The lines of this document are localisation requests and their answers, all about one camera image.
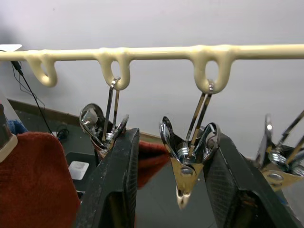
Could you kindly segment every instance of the gray wall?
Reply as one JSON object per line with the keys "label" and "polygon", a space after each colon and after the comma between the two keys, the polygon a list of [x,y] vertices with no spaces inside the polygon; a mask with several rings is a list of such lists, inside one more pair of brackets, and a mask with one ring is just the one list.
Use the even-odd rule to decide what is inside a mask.
{"label": "gray wall", "polygon": [[[0,43],[20,43],[25,50],[304,43],[303,7],[302,0],[1,0]],[[26,65],[26,77],[47,108],[78,114],[95,102],[105,110],[108,87],[97,62],[57,62],[55,88],[39,84]],[[276,141],[304,108],[303,69],[302,60],[235,62],[203,123],[217,122],[244,155],[255,157],[264,115],[272,114]],[[216,71],[210,66],[207,73]],[[34,104],[19,91],[8,63],[0,65],[0,75],[8,98]],[[199,95],[189,61],[132,62],[119,119],[129,114],[129,127],[159,135],[158,122],[167,115],[184,137]]]}

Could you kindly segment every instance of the hanging rack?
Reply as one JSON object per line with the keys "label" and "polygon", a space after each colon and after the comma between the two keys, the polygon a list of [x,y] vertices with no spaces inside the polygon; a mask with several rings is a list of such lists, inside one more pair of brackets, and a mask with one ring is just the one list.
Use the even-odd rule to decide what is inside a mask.
{"label": "hanging rack", "polygon": [[237,59],[304,59],[304,44],[233,46],[198,45],[192,47],[148,47],[148,48],[100,48],[91,50],[30,50],[1,52],[0,61],[26,60],[36,78],[45,86],[57,83],[55,62],[60,60],[97,60],[108,85],[114,79],[111,64],[117,61],[121,80],[116,90],[125,89],[130,83],[130,62],[149,59],[188,59],[194,66],[194,79],[198,89],[209,92],[209,82],[205,69],[209,61],[218,64],[218,78],[214,81],[213,94],[221,92],[228,83],[233,61]]}

